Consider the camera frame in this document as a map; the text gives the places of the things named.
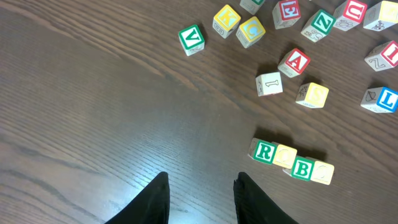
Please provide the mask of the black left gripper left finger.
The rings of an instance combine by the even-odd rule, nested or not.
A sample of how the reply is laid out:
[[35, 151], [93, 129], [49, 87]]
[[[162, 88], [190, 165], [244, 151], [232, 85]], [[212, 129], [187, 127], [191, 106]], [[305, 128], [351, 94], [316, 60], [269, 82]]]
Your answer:
[[169, 212], [169, 177], [160, 172], [106, 224], [168, 224]]

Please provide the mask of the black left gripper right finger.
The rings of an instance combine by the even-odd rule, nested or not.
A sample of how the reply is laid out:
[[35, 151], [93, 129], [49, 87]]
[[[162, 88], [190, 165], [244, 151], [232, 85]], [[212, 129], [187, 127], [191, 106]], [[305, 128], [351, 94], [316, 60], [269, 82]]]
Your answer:
[[238, 174], [233, 192], [239, 224], [298, 224], [245, 172]]

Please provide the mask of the green R block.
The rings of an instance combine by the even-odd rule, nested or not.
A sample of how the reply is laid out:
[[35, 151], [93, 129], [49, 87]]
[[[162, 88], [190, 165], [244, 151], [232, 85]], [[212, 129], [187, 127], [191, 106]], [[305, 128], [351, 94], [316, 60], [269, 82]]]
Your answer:
[[248, 156], [263, 164], [273, 164], [277, 146], [262, 139], [253, 138], [249, 146]]

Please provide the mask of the yellow O block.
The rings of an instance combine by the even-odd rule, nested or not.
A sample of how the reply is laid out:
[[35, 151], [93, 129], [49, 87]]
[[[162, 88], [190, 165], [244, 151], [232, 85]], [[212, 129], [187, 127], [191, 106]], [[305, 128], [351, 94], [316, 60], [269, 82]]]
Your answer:
[[275, 156], [272, 163], [286, 169], [291, 169], [297, 155], [297, 150], [277, 142], [272, 143], [276, 145]]
[[314, 159], [312, 157], [307, 157], [307, 159], [314, 162], [310, 180], [320, 184], [330, 185], [335, 171], [334, 165]]

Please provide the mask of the green B block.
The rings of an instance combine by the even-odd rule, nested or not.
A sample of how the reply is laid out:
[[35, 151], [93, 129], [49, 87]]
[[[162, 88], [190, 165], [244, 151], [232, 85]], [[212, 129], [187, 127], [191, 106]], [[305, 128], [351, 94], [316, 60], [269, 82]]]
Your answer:
[[296, 156], [293, 166], [290, 169], [283, 168], [282, 171], [290, 177], [308, 182], [311, 179], [314, 167], [315, 159]]

